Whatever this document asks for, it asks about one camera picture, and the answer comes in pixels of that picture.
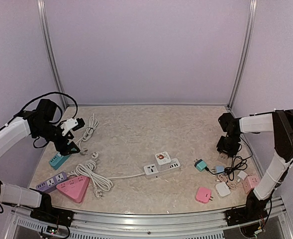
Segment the teal power strip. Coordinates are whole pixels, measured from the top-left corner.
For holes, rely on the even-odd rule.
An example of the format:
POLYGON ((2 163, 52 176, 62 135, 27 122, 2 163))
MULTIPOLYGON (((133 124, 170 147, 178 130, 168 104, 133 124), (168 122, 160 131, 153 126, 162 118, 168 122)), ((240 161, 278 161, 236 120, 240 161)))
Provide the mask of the teal power strip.
POLYGON ((52 159, 49 160, 49 165, 54 169, 58 170, 61 165, 70 158, 71 155, 63 156, 60 153, 57 153, 52 159))

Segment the teal charger plug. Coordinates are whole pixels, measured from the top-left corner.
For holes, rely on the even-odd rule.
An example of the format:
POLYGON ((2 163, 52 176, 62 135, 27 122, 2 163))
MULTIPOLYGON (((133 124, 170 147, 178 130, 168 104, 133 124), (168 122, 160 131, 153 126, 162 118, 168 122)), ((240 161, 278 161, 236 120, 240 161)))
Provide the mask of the teal charger plug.
POLYGON ((207 168, 207 164, 202 159, 196 159, 194 163, 194 167, 199 171, 202 172, 207 168))

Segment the white cube socket adapter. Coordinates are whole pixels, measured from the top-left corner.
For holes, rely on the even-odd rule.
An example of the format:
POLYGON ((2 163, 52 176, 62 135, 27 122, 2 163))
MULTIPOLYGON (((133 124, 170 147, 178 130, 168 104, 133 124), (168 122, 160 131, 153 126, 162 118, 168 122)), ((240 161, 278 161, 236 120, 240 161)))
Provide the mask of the white cube socket adapter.
POLYGON ((155 164, 158 171, 164 171, 170 168, 171 158, 167 151, 155 154, 155 164))

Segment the pink small charger plug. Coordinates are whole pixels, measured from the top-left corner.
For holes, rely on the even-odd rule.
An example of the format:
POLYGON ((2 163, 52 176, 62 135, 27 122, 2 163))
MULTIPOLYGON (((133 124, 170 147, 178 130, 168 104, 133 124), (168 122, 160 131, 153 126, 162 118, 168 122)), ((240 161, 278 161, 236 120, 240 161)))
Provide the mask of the pink small charger plug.
POLYGON ((220 161, 227 161, 229 158, 230 158, 230 156, 227 155, 226 153, 222 152, 222 153, 219 154, 219 160, 220 161))

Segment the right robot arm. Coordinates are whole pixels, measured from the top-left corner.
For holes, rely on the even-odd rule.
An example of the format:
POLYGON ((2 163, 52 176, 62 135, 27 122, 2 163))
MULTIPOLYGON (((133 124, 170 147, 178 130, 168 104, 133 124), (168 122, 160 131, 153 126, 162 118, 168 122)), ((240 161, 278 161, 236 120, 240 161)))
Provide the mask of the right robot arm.
POLYGON ((248 194, 246 206, 241 211, 244 220, 252 221, 265 209, 293 164, 293 110, 274 110, 242 118, 223 113, 218 122, 226 135, 219 139, 217 151, 228 157, 238 153, 242 134, 274 134, 274 157, 259 184, 248 194))

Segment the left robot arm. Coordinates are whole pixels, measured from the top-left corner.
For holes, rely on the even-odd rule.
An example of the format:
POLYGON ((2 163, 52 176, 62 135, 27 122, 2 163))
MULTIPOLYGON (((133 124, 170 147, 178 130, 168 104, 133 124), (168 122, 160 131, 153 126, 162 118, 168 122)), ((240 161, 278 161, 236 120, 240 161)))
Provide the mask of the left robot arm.
MULTIPOLYGON (((32 137, 52 142, 62 156, 79 153, 73 142, 73 132, 84 127, 82 118, 73 116, 63 121, 54 121, 60 107, 50 99, 41 98, 36 109, 27 111, 22 108, 3 127, 0 128, 0 158, 21 140, 32 137)), ((50 196, 36 190, 6 184, 0 180, 0 203, 37 208, 36 211, 45 221, 53 221, 57 211, 49 205, 50 196)))

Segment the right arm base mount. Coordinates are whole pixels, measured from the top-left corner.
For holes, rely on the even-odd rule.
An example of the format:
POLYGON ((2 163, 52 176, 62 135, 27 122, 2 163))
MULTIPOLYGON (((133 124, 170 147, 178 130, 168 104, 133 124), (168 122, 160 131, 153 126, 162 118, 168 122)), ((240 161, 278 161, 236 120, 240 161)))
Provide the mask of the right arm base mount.
POLYGON ((266 219, 268 212, 265 205, 253 204, 239 208, 231 208, 224 212, 228 226, 249 223, 252 221, 266 219))

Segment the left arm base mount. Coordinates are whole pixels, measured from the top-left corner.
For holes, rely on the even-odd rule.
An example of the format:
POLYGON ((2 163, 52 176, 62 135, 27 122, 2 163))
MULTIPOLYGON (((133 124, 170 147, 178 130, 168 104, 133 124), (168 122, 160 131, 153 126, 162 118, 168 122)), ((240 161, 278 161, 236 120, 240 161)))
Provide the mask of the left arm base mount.
POLYGON ((50 210, 33 208, 30 217, 42 222, 70 227, 74 217, 74 212, 54 207, 50 210))

